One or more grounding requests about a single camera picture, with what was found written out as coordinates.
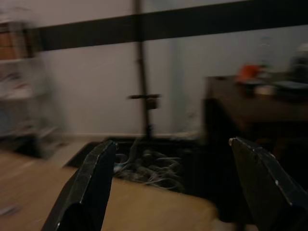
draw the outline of cardboard box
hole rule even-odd
[[[0,60],[17,59],[14,47],[0,47]]]
[[[12,37],[9,32],[0,33],[0,47],[11,47],[13,45]]]

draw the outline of orange object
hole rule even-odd
[[[258,65],[250,65],[250,64],[244,65],[241,68],[240,73],[236,77],[235,82],[243,83],[246,80],[256,78],[259,70],[260,67]]]

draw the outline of dark wooden desk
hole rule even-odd
[[[225,121],[216,121],[226,126],[220,128],[220,131],[231,128],[233,132],[227,133],[241,135],[253,141],[260,138],[308,137],[308,102],[290,103],[272,96],[249,97],[243,94],[243,87],[234,83],[234,77],[208,79],[207,100],[217,105],[206,106],[206,116],[215,119],[217,113],[223,113],[224,119],[229,120],[229,125]]]

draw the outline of wooden table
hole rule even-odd
[[[270,96],[247,96],[245,89],[234,83],[234,77],[209,77],[208,83],[209,98],[236,126],[240,132],[237,135],[251,140],[308,137],[308,102],[290,103]],[[206,106],[206,109],[207,113],[212,113],[211,108]]]
[[[73,168],[0,152],[1,231],[39,231]],[[215,206],[201,198],[113,179],[104,231],[209,231]]]

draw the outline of black stripe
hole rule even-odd
[[[145,40],[308,24],[308,0],[250,0],[142,15]],[[133,42],[133,16],[40,28],[45,51]]]

